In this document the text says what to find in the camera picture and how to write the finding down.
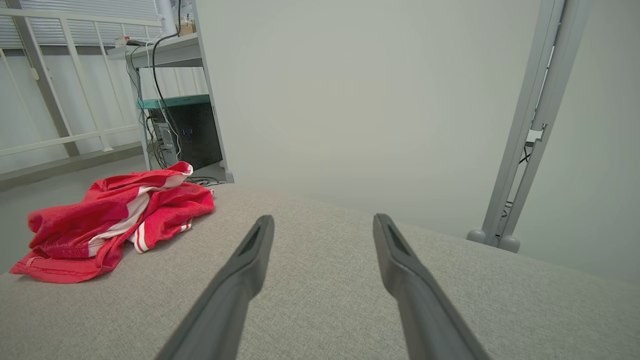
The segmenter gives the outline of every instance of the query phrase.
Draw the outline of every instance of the white wall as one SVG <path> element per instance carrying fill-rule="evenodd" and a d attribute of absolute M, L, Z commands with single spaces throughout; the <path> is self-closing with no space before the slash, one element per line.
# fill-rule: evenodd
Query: white wall
<path fill-rule="evenodd" d="M 29 106 L 29 113 L 36 124 L 36 129 L 29 123 L 28 116 L 21 106 L 12 85 L 6 65 L 0 63 L 0 149 L 28 145 L 39 142 L 38 135 L 44 140 L 58 138 L 51 116 L 42 99 L 36 81 L 29 72 L 29 62 L 24 56 L 8 56 L 9 66 L 22 97 Z M 116 79 L 120 103 L 125 106 L 123 117 L 116 95 L 104 64 L 102 55 L 80 55 L 80 61 L 90 81 L 90 99 L 96 107 L 96 116 L 104 129 L 112 129 L 137 124 L 134 118 L 133 99 L 129 76 L 125 70 L 124 60 L 110 61 L 111 70 Z M 52 76 L 52 82 L 63 111 L 67 117 L 73 135 L 96 131 L 89 107 L 83 97 L 80 82 L 76 75 L 73 61 L 69 55 L 47 55 L 45 62 Z M 158 78 L 164 97 L 179 95 L 207 94 L 202 68 L 159 69 Z M 143 98 L 155 99 L 153 78 L 150 71 L 142 70 Z M 123 145 L 138 141 L 138 131 L 126 131 L 107 135 L 110 146 Z M 76 142 L 81 154 L 102 149 L 99 138 L 91 138 Z M 67 153 L 62 145 L 37 149 L 18 154 L 0 156 L 0 174 L 20 168 L 38 165 L 49 161 L 66 158 Z"/>
<path fill-rule="evenodd" d="M 595 1 L 515 236 L 520 253 L 640 284 L 640 2 Z"/>
<path fill-rule="evenodd" d="M 539 1 L 196 7 L 237 183 L 458 236 L 481 227 Z"/>

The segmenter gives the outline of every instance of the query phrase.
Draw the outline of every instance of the gray floor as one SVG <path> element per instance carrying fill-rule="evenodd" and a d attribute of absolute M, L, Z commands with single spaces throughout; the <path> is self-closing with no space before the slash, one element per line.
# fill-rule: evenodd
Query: gray floor
<path fill-rule="evenodd" d="M 0 238 L 3 248 L 0 251 L 0 274 L 29 252 L 29 242 L 33 237 L 27 227 L 30 212 L 79 202 L 94 181 L 144 169 L 145 160 L 140 155 L 0 192 L 0 227 L 4 229 Z M 224 169 L 213 164 L 196 170 L 194 175 L 213 176 L 223 181 Z"/>

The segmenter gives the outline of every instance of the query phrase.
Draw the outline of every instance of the teal shelf edge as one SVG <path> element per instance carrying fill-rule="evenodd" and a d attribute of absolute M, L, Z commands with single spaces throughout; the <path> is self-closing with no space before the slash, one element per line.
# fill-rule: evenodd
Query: teal shelf edge
<path fill-rule="evenodd" d="M 203 102 L 210 102 L 209 94 L 164 98 L 164 103 L 166 104 L 167 108 L 171 108 L 172 106 L 180 106 L 180 105 L 202 104 Z M 160 108 L 160 101 L 158 99 L 143 100 L 143 101 L 138 99 L 138 109 L 159 109 L 159 108 Z"/>

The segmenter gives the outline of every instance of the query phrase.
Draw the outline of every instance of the gray fabric surface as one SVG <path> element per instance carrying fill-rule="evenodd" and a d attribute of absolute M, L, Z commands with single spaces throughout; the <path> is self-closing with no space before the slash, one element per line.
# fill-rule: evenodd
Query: gray fabric surface
<path fill-rule="evenodd" d="M 215 204 L 156 249 L 137 254 L 127 244 L 118 268 L 98 279 L 62 285 L 0 276 L 0 357 L 153 358 L 269 213 L 271 260 L 238 358 L 407 358 L 395 300 L 380 279 L 373 214 L 234 184 L 216 187 Z M 638 358 L 638 288 L 398 227 L 494 359 Z"/>

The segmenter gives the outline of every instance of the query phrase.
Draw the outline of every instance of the white railing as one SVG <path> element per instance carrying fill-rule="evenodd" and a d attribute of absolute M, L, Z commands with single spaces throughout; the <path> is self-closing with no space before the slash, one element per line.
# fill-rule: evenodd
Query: white railing
<path fill-rule="evenodd" d="M 110 23 L 110 24 L 120 24 L 122 27 L 122 31 L 124 34 L 124 26 L 125 25 L 137 25 L 137 26 L 144 26 L 145 27 L 145 31 L 148 34 L 148 30 L 149 28 L 161 28 L 160 22 L 158 21 L 150 21 L 150 20 L 136 20 L 136 19 L 125 19 L 125 18 L 119 18 L 119 17 L 104 17 L 104 16 L 94 16 L 94 15 L 81 15 L 81 14 L 76 14 L 76 13 L 61 13 L 61 12 L 43 12 L 43 11 L 38 11 L 38 10 L 18 10 L 18 9 L 4 9 L 4 8 L 0 8 L 0 16 L 12 16 L 12 17 L 23 17 L 23 18 L 30 18 L 30 17 L 35 17 L 35 18 L 48 18 L 48 19 L 58 19 L 60 21 L 60 26 L 62 28 L 63 34 L 65 36 L 65 40 L 67 41 L 67 48 L 69 51 L 69 55 L 71 55 L 71 59 L 73 61 L 74 64 L 74 68 L 76 70 L 76 75 L 78 77 L 78 80 L 80 82 L 80 86 L 81 86 L 81 90 L 83 92 L 83 97 L 84 97 L 84 101 L 86 101 L 87 106 L 89 108 L 89 112 L 91 115 L 91 118 L 93 120 L 93 124 L 95 125 L 96 131 L 92 131 L 90 133 L 83 133 L 83 134 L 77 134 L 74 135 L 73 132 L 71 131 L 71 128 L 69 126 L 69 123 L 67 121 L 67 117 L 65 116 L 65 112 L 63 111 L 62 105 L 60 104 L 60 100 L 58 99 L 58 95 L 56 94 L 56 91 L 53 87 L 53 83 L 51 82 L 51 77 L 49 75 L 49 71 L 47 70 L 47 66 L 44 63 L 44 57 L 42 54 L 42 50 L 40 49 L 40 46 L 38 45 L 36 36 L 33 33 L 33 28 L 31 27 L 30 21 L 27 21 L 27 27 L 29 30 L 29 37 L 31 38 L 31 41 L 33 41 L 33 43 L 36 45 L 36 49 L 37 49 L 37 55 L 38 58 L 34 59 L 33 61 L 39 61 L 42 68 L 44 69 L 45 72 L 45 80 L 47 82 L 47 84 L 49 85 L 49 88 L 51 89 L 51 92 L 53 94 L 54 100 L 56 102 L 56 105 L 58 107 L 58 110 L 60 111 L 62 120 L 65 123 L 65 127 L 69 133 L 69 136 L 65 136 L 62 138 L 57 138 L 57 139 L 53 139 L 53 140 L 47 140 L 47 141 L 40 141 L 37 143 L 31 143 L 28 145 L 21 145 L 21 146 L 16 146 L 16 147 L 11 147 L 9 149 L 0 149 L 0 156 L 6 156 L 6 155 L 11 155 L 11 154 L 16 154 L 18 152 L 24 152 L 24 151 L 29 151 L 29 150 L 34 150 L 34 149 L 40 149 L 43 147 L 49 147 L 49 146 L 54 146 L 54 145 L 59 145 L 59 144 L 63 144 L 63 143 L 69 143 L 69 142 L 75 142 L 78 140 L 83 140 L 83 139 L 88 139 L 88 138 L 100 138 L 101 142 L 102 142 L 102 147 L 104 151 L 110 151 L 113 150 L 111 148 L 111 146 L 109 145 L 109 141 L 107 139 L 107 135 L 109 134 L 115 134 L 115 133 L 122 133 L 124 131 L 132 131 L 132 130 L 137 130 L 138 125 L 137 124 L 131 124 L 128 126 L 122 126 L 122 127 L 115 127 L 113 129 L 105 129 L 104 128 L 104 122 L 100 120 L 100 113 L 97 110 L 96 105 L 93 103 L 93 101 L 96 101 L 97 97 L 96 96 L 91 96 L 92 94 L 92 87 L 91 87 L 91 83 L 89 82 L 86 73 L 83 69 L 83 66 L 80 62 L 80 57 L 78 56 L 77 50 L 76 50 L 76 43 L 74 42 L 73 36 L 71 35 L 71 30 L 69 28 L 68 25 L 68 21 L 69 20 L 78 20 L 78 21 L 87 21 L 87 22 L 92 22 L 93 23 L 93 27 L 95 28 L 95 31 L 97 33 L 97 37 L 98 37 L 98 41 L 99 41 L 99 45 L 100 45 L 100 50 L 102 51 L 102 57 L 104 58 L 104 63 L 105 66 L 107 68 L 107 73 L 109 76 L 109 81 L 111 83 L 111 87 L 113 90 L 113 93 L 116 97 L 116 101 L 118 103 L 118 107 L 120 110 L 120 114 L 122 116 L 122 120 L 124 121 L 124 124 L 130 122 L 127 121 L 127 118 L 131 118 L 130 116 L 127 116 L 127 106 L 122 103 L 120 101 L 120 96 L 118 96 L 118 91 L 119 89 L 116 87 L 116 78 L 115 75 L 113 73 L 113 70 L 111 69 L 111 66 L 109 65 L 109 60 L 107 58 L 107 54 L 105 52 L 105 48 L 104 48 L 104 44 L 102 42 L 102 37 L 100 36 L 100 29 L 98 27 L 98 23 L 100 22 L 105 22 L 105 23 Z M 6 65 L 6 69 L 9 73 L 9 77 L 12 80 L 13 83 L 13 88 L 15 90 L 15 93 L 18 95 L 21 103 L 22 103 L 22 107 L 24 107 L 24 111 L 27 114 L 27 118 L 30 121 L 32 127 L 35 131 L 36 134 L 38 134 L 37 131 L 37 126 L 35 124 L 35 122 L 33 121 L 33 118 L 29 112 L 29 108 L 27 106 L 27 103 L 25 102 L 24 98 L 22 97 L 22 95 L 20 94 L 20 90 L 18 88 L 18 84 L 15 81 L 15 78 L 11 72 L 11 69 L 9 68 L 9 63 L 6 59 L 6 56 L 4 55 L 4 52 L 2 49 L 0 49 L 0 56 L 2 57 L 4 64 Z"/>

